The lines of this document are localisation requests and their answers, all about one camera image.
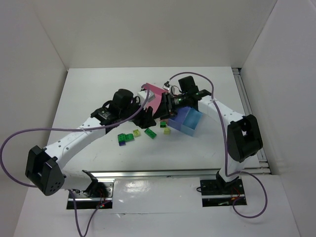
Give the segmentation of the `green lego plate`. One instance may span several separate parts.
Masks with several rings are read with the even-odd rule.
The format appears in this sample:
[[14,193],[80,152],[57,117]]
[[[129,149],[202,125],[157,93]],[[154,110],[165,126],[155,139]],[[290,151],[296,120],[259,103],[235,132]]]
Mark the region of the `green lego plate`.
[[157,134],[153,132],[150,128],[145,129],[144,133],[148,135],[151,139],[155,139]]

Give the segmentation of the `small green lego brick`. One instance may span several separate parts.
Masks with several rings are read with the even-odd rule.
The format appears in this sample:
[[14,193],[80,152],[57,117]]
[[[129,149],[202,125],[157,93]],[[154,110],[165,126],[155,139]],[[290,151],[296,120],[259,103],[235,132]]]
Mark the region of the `small green lego brick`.
[[166,127],[166,122],[165,121],[161,121],[160,122],[160,127],[161,128],[165,128]]

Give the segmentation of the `light yellow lego brick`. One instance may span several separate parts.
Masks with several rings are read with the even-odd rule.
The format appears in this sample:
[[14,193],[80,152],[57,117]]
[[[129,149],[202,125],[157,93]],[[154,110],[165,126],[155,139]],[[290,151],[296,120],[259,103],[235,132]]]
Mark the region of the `light yellow lego brick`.
[[163,129],[163,133],[164,133],[164,135],[169,135],[169,134],[171,133],[170,128],[165,127],[165,128]]

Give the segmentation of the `pink and blue compartment tray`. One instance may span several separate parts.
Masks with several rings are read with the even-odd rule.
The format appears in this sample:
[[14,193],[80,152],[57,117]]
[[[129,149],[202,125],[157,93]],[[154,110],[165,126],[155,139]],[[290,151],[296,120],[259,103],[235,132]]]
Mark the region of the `pink and blue compartment tray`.
[[[145,84],[142,91],[138,93],[138,96],[140,97],[141,104],[144,103],[145,98],[148,99],[145,109],[152,108],[154,114],[160,104],[161,95],[167,91],[168,89],[161,89],[157,86],[147,83]],[[194,108],[184,107],[180,108],[175,116],[170,116],[168,119],[159,120],[165,121],[168,126],[178,131],[181,131],[189,136],[193,136],[200,118],[201,112],[195,110]]]

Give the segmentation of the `green and blue lego stack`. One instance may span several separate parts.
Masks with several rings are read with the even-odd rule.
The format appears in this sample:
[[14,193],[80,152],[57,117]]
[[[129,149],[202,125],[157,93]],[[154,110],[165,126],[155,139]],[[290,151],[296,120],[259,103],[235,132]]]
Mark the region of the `green and blue lego stack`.
[[124,146],[126,145],[127,142],[134,140],[134,135],[132,133],[129,133],[129,134],[121,133],[117,136],[117,138],[118,138],[119,146]]

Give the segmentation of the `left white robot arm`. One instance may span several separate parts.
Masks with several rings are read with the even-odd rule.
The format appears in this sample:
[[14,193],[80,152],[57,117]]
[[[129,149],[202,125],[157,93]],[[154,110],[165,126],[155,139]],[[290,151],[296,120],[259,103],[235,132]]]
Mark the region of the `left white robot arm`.
[[112,100],[93,111],[80,127],[64,138],[45,148],[31,148],[26,165],[27,178],[45,196],[60,189],[83,191],[91,196],[103,189],[105,186],[89,171],[71,174],[63,168],[85,147],[126,121],[132,121],[140,128],[154,126],[153,109],[145,105],[155,96],[149,89],[145,88],[143,92],[145,95],[135,96],[127,89],[119,89]]

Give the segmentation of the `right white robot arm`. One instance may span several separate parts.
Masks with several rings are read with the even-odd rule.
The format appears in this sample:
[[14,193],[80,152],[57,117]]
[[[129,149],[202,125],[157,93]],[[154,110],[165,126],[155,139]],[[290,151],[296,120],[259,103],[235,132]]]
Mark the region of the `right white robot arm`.
[[217,172],[221,190],[231,187],[239,178],[246,160],[262,149],[263,141],[254,115],[242,115],[214,98],[214,90],[199,90],[192,76],[178,80],[180,93],[174,95],[172,85],[163,86],[160,104],[153,114],[155,119],[166,119],[183,107],[191,107],[219,122],[224,139],[224,166]]

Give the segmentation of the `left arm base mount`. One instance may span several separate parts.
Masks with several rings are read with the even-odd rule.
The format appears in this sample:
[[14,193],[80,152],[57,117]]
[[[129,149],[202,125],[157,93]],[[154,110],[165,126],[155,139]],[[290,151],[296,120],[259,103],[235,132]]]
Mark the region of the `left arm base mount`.
[[112,209],[113,208],[113,192],[114,192],[114,179],[101,179],[99,183],[102,186],[97,188],[93,194],[88,194],[84,191],[73,190],[75,201],[71,194],[67,200],[67,210],[74,210],[75,203],[78,210],[93,210],[99,206],[99,209]]

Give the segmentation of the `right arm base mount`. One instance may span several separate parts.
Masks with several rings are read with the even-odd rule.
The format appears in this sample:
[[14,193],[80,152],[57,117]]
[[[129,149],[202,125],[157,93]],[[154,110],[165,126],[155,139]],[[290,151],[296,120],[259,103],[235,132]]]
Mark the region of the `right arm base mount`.
[[200,186],[196,191],[201,194],[203,207],[222,207],[235,205],[247,205],[243,182],[241,179],[231,186],[220,189],[216,180],[200,180]]

